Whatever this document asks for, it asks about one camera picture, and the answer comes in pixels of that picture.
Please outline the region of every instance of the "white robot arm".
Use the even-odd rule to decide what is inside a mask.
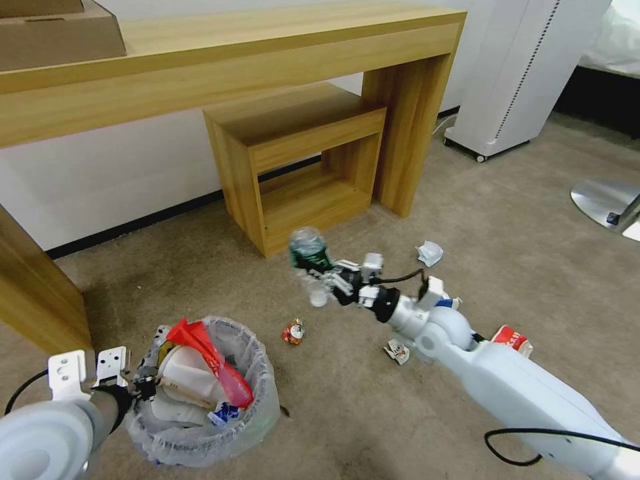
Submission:
[[[437,306],[444,294],[441,280],[423,276],[415,298],[383,286],[421,271],[384,280],[382,262],[381,255],[370,253],[362,265],[342,260],[330,270],[305,269],[324,281],[340,304],[372,310],[420,359],[454,372],[466,392],[507,427],[485,436],[502,460],[532,465],[546,458],[594,480],[640,480],[640,448],[622,438],[584,396],[509,346],[484,340],[458,311]],[[127,385],[122,378],[124,347],[101,352],[90,391],[82,387],[89,376],[84,360],[82,351],[50,358],[53,401],[0,419],[0,478],[82,478],[90,456],[117,428],[133,398],[153,398],[156,379]],[[539,455],[528,462],[505,459],[489,443],[496,433],[518,435]]]
[[[155,378],[127,383],[125,347],[100,352],[97,364],[82,350],[54,355],[48,369],[51,401],[34,403],[0,419],[0,479],[80,480],[92,456],[129,410],[134,398],[152,399]]]
[[[513,348],[484,340],[460,312],[436,306],[445,293],[441,280],[423,277],[418,297],[411,298],[382,286],[406,277],[385,281],[381,269],[382,256],[370,253],[362,267],[338,261],[334,270],[316,275],[340,304],[372,310],[420,359],[438,361],[456,374],[466,392],[507,427],[488,436],[515,433],[539,453],[532,461],[510,463],[532,465],[546,458],[592,479],[640,479],[640,449],[584,396]],[[487,446],[508,461],[488,436]]]

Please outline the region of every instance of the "wooden table leg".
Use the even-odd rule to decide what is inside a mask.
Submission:
[[[362,96],[387,106],[373,194],[401,217],[411,212],[452,63],[448,54],[365,72]]]
[[[79,290],[1,205],[0,320],[48,353],[92,349]]]

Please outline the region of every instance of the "plastic bottle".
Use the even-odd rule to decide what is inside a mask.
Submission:
[[[292,265],[299,269],[298,276],[309,294],[309,301],[314,307],[323,307],[329,298],[329,291],[309,272],[324,273],[333,268],[324,238],[313,227],[298,229],[289,238],[289,254]]]
[[[333,268],[327,244],[320,232],[313,227],[302,227],[291,234],[289,254],[291,264],[299,269],[324,273]]]

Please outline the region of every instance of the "trash can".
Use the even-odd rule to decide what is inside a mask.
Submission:
[[[133,442],[148,460],[166,465],[208,467],[234,457],[260,443],[280,415],[273,367],[262,343],[245,326],[220,317],[202,320],[210,339],[253,391],[254,400],[241,418],[220,429],[214,425],[185,426],[156,418],[151,403],[134,403],[125,418]],[[160,345],[156,341],[138,368],[148,375],[157,365]]]

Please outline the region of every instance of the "floor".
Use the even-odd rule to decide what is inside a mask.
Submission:
[[[584,217],[569,190],[590,177],[640,182],[639,153],[622,134],[561,115],[530,145],[483,165],[434,141],[408,219],[374,205],[326,239],[337,258],[381,252],[391,276],[417,267],[414,246],[438,242],[445,256],[430,273],[463,298],[472,326],[491,336],[508,323],[528,335],[533,360],[638,442],[640,245]],[[482,438],[497,423],[452,374],[417,359],[398,367],[382,350],[390,331],[368,311],[311,307],[286,253],[260,258],[222,202],[58,263],[85,294],[96,348],[125,344],[137,361],[156,325],[227,316],[264,342],[291,412],[260,446],[202,470],[149,463],[120,429],[96,480],[581,478],[494,458]],[[298,347],[279,337],[294,317],[307,328]],[[46,356],[6,327],[0,348],[6,399]],[[19,405],[46,398],[42,382]]]

